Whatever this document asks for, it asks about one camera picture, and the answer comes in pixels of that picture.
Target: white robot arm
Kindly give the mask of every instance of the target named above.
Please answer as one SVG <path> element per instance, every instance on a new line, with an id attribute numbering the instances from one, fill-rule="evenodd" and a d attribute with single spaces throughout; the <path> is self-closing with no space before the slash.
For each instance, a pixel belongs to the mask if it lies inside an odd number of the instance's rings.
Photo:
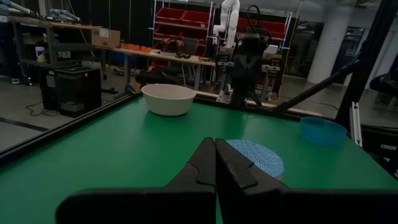
<path id="1" fill-rule="evenodd" d="M 213 35 L 218 37 L 220 32 L 225 32 L 228 21 L 229 8 L 231 9 L 231 17 L 229 18 L 228 36 L 226 37 L 226 46 L 232 47 L 235 42 L 236 28 L 238 27 L 239 10 L 241 3 L 239 0 L 224 0 L 221 5 L 220 25 L 213 26 Z"/>

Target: green tabletop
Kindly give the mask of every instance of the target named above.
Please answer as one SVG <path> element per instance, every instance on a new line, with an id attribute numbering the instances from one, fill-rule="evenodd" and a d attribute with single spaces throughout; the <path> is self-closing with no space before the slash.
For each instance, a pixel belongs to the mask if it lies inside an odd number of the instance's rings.
<path id="1" fill-rule="evenodd" d="M 324 148 L 300 137 L 299 122 L 198 103 L 183 116 L 157 116 L 141 98 L 1 169 L 0 223 L 54 223 L 57 205 L 83 189 L 163 187 L 205 137 L 267 146 L 283 158 L 291 188 L 398 189 L 348 138 Z"/>

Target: blue patterned plate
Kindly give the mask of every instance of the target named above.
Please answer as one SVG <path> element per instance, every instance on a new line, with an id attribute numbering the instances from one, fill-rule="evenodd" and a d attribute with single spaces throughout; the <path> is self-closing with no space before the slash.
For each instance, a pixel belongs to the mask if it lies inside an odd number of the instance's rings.
<path id="1" fill-rule="evenodd" d="M 254 162 L 262 171 L 273 178 L 280 179 L 285 171 L 282 158 L 274 151 L 251 141 L 245 140 L 226 140 L 229 145 L 234 147 L 246 158 Z"/>

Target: white bowl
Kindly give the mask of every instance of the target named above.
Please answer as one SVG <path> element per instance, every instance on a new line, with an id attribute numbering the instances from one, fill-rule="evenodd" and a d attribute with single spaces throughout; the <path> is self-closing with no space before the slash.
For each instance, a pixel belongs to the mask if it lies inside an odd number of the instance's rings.
<path id="1" fill-rule="evenodd" d="M 188 112 L 196 93 L 178 85 L 152 84 L 142 87 L 149 110 L 164 116 L 178 116 Z"/>

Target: cardboard box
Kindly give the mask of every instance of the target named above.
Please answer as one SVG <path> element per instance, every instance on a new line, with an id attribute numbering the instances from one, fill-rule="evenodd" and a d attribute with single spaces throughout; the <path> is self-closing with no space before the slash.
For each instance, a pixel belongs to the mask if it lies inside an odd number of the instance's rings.
<path id="1" fill-rule="evenodd" d="M 110 29 L 94 29 L 91 31 L 91 42 L 98 47 L 119 48 L 120 31 Z"/>

